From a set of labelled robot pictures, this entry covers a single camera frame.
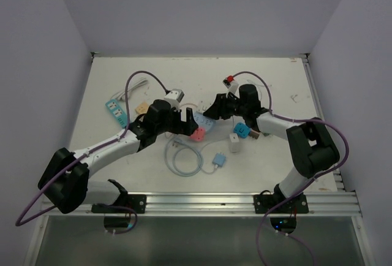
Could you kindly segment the pink cube plug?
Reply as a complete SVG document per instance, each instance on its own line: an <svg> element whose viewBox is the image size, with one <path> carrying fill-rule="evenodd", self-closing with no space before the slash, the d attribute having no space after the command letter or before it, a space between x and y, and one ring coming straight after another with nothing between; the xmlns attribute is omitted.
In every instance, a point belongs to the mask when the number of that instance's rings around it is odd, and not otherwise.
<svg viewBox="0 0 392 266"><path fill-rule="evenodd" d="M203 127L198 127L189 138L195 142L202 142L205 138L206 129Z"/></svg>

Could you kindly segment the light blue round socket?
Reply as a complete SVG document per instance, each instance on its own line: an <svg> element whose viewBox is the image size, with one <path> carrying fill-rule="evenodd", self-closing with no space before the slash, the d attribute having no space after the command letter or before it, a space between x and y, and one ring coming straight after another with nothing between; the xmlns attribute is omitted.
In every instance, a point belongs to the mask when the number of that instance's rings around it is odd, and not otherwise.
<svg viewBox="0 0 392 266"><path fill-rule="evenodd" d="M215 120L208 118L199 112L194 113L194 121L198 124L200 128L203 128L206 133L211 132L216 123Z"/></svg>

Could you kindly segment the blue square adapter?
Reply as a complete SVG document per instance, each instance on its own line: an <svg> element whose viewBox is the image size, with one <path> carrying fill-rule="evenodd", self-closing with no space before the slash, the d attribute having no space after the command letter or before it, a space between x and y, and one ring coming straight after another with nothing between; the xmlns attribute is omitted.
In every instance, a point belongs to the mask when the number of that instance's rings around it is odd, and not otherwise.
<svg viewBox="0 0 392 266"><path fill-rule="evenodd" d="M233 132L234 132L239 138L245 139L246 137L249 136L249 134L250 134L250 132L251 132L251 129L250 129L248 126L246 126L244 123L239 122L239 123L237 123L237 124L235 125L235 127L233 128Z"/></svg>

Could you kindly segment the white charger plug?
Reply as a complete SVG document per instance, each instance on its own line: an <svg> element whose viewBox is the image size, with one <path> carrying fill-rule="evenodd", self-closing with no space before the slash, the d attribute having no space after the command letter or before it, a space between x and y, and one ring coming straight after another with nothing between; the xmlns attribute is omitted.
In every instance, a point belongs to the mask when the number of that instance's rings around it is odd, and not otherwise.
<svg viewBox="0 0 392 266"><path fill-rule="evenodd" d="M238 153L241 150L241 143L238 137L238 134L236 133L231 133L228 136L228 145L229 145L229 150L231 153Z"/></svg>

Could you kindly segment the light blue usb charger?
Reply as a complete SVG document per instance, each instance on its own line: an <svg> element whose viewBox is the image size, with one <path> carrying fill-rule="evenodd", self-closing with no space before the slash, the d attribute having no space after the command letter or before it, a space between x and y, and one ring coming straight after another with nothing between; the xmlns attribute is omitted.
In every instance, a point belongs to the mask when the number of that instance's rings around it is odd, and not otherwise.
<svg viewBox="0 0 392 266"><path fill-rule="evenodd" d="M226 155L222 153L217 153L212 160L212 164L215 169L223 167L225 162L226 162Z"/></svg>

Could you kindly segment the tan wooden socket cube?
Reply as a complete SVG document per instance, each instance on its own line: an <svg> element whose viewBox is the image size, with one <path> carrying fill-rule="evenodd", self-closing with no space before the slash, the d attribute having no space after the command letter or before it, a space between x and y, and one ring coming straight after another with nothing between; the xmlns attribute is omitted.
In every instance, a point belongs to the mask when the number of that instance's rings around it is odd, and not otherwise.
<svg viewBox="0 0 392 266"><path fill-rule="evenodd" d="M136 114L141 115L147 113L148 109L149 109L149 104L147 102L142 102L135 108L135 112Z"/></svg>

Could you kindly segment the teal power strip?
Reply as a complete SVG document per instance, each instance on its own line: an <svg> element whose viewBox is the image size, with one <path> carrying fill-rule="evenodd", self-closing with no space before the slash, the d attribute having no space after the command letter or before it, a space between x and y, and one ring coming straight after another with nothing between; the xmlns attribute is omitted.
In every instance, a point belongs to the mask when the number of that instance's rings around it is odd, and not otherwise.
<svg viewBox="0 0 392 266"><path fill-rule="evenodd" d="M122 128L127 126L127 115L116 99L111 99L105 104L112 117L119 123Z"/></svg>

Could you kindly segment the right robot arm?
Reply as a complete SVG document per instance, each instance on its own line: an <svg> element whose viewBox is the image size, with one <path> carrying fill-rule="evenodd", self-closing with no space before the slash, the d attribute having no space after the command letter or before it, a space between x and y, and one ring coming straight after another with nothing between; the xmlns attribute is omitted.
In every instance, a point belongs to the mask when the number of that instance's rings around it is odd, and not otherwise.
<svg viewBox="0 0 392 266"><path fill-rule="evenodd" d="M312 118L302 122L285 120L262 107L254 85L239 88L239 95L217 94L214 102L203 111L214 120L227 120L240 116L247 127L267 133L288 142L293 168L275 186L273 205L277 211L287 212L295 204L294 196L320 173L339 162L340 154L326 126Z"/></svg>

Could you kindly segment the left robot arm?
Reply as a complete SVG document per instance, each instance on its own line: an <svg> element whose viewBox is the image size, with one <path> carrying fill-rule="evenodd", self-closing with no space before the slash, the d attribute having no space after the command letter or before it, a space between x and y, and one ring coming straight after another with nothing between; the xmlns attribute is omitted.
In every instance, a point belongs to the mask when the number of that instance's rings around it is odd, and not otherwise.
<svg viewBox="0 0 392 266"><path fill-rule="evenodd" d="M111 163L149 147L161 134L190 136L197 128L191 108L182 111L157 99L144 115L106 141L77 151L56 151L37 186L64 214L82 204L98 203L121 212L127 207L124 188L117 181L93 183L90 178Z"/></svg>

